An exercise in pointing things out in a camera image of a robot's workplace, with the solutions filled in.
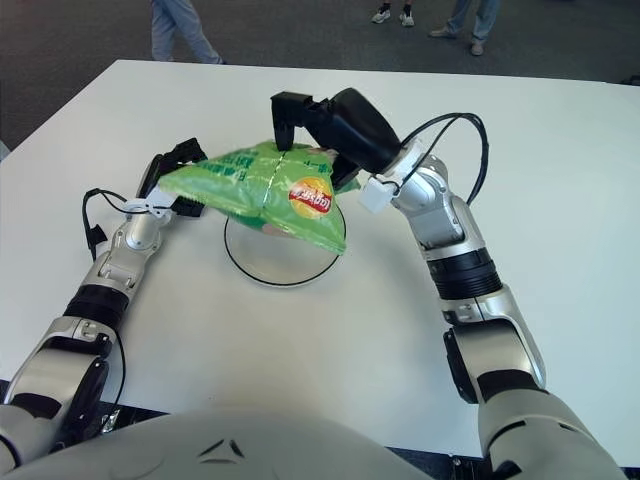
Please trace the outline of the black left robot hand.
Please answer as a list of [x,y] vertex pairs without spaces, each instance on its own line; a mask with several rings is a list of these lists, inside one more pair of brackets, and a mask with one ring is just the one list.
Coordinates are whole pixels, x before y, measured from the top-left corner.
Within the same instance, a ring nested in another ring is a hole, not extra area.
[[149,163],[136,197],[143,199],[144,204],[154,212],[172,210],[179,216],[198,218],[204,206],[194,200],[182,196],[165,193],[157,187],[161,177],[187,165],[206,160],[196,138],[177,144],[171,151],[157,154]]

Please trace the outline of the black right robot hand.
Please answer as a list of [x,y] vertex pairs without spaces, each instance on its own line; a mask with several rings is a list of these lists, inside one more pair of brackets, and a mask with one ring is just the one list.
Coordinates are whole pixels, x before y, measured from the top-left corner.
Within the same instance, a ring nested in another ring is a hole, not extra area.
[[401,141],[381,113],[354,88],[316,102],[312,96],[281,92],[271,97],[274,137],[280,151],[293,148],[297,128],[336,153],[331,182],[345,187],[364,170],[380,174],[393,163]]

